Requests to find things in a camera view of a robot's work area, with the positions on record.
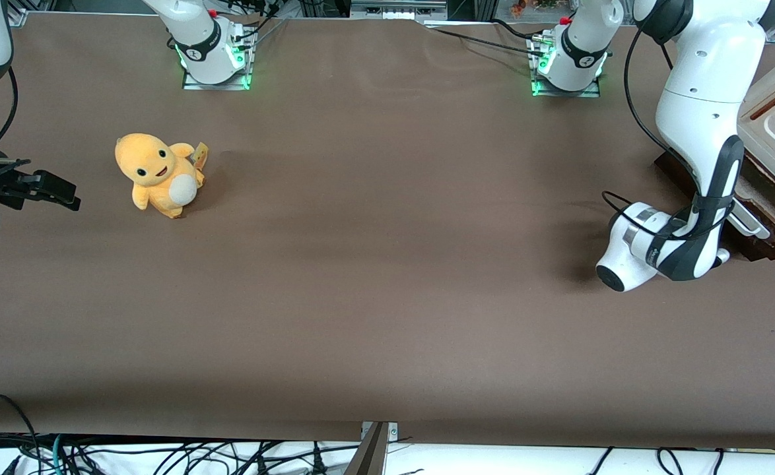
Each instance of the brown paper sheet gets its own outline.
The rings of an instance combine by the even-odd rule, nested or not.
[[[632,33],[601,99],[567,100],[412,22],[291,21],[233,93],[180,90],[157,18],[32,15],[1,150],[83,206],[0,207],[0,392],[44,432],[775,446],[775,262],[624,295],[593,273],[601,190],[683,204],[626,108]],[[633,61],[653,124],[663,57]],[[133,206],[131,132],[209,145],[184,219]]]

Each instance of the yellow plush toy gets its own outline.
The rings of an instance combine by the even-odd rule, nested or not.
[[[182,215],[182,207],[197,196],[203,186],[203,166],[209,156],[205,144],[197,150],[188,144],[164,142],[146,133],[130,133],[115,146],[115,159],[124,175],[134,182],[132,202],[139,210],[152,203],[168,218]]]

